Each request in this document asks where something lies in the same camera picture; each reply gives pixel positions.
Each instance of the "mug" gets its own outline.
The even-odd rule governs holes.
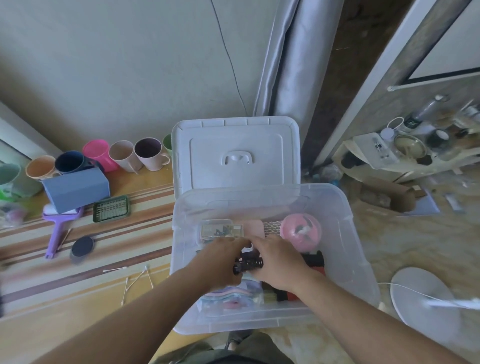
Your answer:
[[[55,157],[52,156],[35,158],[27,164],[25,173],[28,177],[37,181],[60,176],[60,172],[55,169]]]
[[[43,185],[29,178],[25,168],[18,164],[7,163],[0,166],[0,191],[5,197],[31,197],[42,188]]]
[[[133,150],[148,170],[160,170],[164,165],[170,163],[170,156],[162,152],[162,143],[158,139],[140,139],[135,143]]]
[[[105,172],[112,172],[119,168],[112,158],[108,155],[108,142],[102,139],[92,140],[84,145],[82,152],[85,157],[97,160]]]
[[[144,166],[133,152],[133,143],[128,140],[113,143],[108,155],[127,172],[137,173]]]
[[[163,138],[163,146],[168,152],[170,157],[172,156],[172,134],[168,134],[165,138]]]
[[[82,153],[76,150],[71,150],[60,154],[55,161],[55,168],[61,174],[68,174],[86,170],[92,167],[99,167],[104,172],[103,166],[96,160],[85,157]]]

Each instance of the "pink ball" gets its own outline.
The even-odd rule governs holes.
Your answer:
[[[292,243],[301,253],[315,249],[322,237],[322,227],[309,214],[291,214],[280,225],[280,236]]]

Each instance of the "green soap dish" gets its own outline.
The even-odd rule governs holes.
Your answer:
[[[93,222],[114,221],[130,215],[127,195],[111,197],[93,204]]]

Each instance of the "person's left hand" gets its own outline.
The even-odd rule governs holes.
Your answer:
[[[186,266],[209,292],[226,286],[238,286],[242,274],[233,274],[235,258],[251,245],[245,238],[216,238],[205,246]]]

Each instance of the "pink round container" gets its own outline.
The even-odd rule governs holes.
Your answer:
[[[291,214],[280,225],[280,236],[292,243],[296,250],[306,253],[314,250],[322,238],[322,227],[309,214]]]
[[[117,170],[119,165],[108,155],[109,145],[106,140],[96,139],[88,142],[82,148],[85,157],[97,160],[105,172]]]

